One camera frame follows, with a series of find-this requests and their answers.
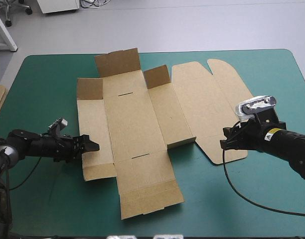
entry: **green table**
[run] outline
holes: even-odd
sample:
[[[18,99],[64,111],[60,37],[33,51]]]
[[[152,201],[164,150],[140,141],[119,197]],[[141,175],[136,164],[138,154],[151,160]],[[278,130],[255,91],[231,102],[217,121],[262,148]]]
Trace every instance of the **green table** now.
[[[27,57],[0,112],[0,136],[14,128],[45,132],[58,117],[78,135],[76,78],[98,77],[95,54]],[[305,134],[305,81],[287,50],[140,54],[142,69],[218,58],[236,68],[254,96],[273,95],[288,129]],[[115,178],[84,182],[81,162],[44,158],[32,177],[11,192],[14,226],[24,235],[106,236],[177,233],[185,236],[305,236],[305,218],[256,208],[234,194],[222,166],[214,166],[195,144],[169,151],[185,202],[122,221]],[[11,186],[36,163],[28,157],[10,171]],[[288,163],[249,152],[228,164],[236,187],[270,207],[305,212],[305,181]]]

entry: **unfolded cardboard box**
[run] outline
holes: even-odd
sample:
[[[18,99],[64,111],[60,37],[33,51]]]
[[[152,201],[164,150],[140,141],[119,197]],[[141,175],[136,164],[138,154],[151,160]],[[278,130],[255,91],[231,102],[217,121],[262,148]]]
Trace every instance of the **unfolded cardboard box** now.
[[[214,75],[197,62],[174,66],[172,82],[166,66],[143,73],[137,49],[95,62],[101,78],[77,82],[80,134],[101,147],[83,154],[85,180],[117,177],[122,219],[183,202],[167,150],[196,140],[222,163],[222,128],[237,121],[232,108],[251,93],[219,60],[209,62]],[[235,84],[239,92],[229,93]],[[244,157],[245,151],[227,153],[227,161]]]

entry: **yellow label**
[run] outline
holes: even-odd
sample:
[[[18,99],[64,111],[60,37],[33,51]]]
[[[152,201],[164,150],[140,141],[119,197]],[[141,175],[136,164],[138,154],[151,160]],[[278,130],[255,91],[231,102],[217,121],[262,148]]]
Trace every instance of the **yellow label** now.
[[[275,134],[276,132],[278,132],[279,130],[282,130],[281,128],[272,128],[271,130],[269,130],[269,132],[267,132],[266,136],[264,137],[264,139],[266,141],[270,141],[273,134]]]
[[[281,128],[273,128],[271,130],[269,130],[268,133],[274,134],[275,132],[278,132],[279,130],[282,130]]]

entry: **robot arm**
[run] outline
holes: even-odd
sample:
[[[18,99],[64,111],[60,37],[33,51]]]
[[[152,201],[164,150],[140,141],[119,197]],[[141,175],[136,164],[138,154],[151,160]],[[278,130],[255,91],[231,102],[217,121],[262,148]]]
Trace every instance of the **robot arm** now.
[[[60,131],[66,126],[67,121],[59,118],[48,127],[47,133],[36,134],[15,129],[5,140],[0,141],[0,238],[11,224],[8,188],[1,179],[5,171],[26,156],[52,157],[54,162],[65,160],[68,163],[81,160],[83,153],[99,150],[99,145],[92,142],[88,135],[61,136]]]
[[[272,96],[254,97],[236,106],[240,126],[223,128],[221,148],[257,150],[286,160],[305,179],[305,135],[287,130],[274,110]]]

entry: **white bracket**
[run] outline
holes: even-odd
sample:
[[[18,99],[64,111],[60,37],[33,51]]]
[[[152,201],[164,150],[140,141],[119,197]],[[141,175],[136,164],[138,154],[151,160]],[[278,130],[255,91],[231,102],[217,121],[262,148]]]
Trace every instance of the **white bracket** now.
[[[0,35],[4,42],[0,42],[0,50],[10,50],[17,51],[17,45],[13,41],[11,35],[8,30],[4,26],[2,20],[0,19]]]

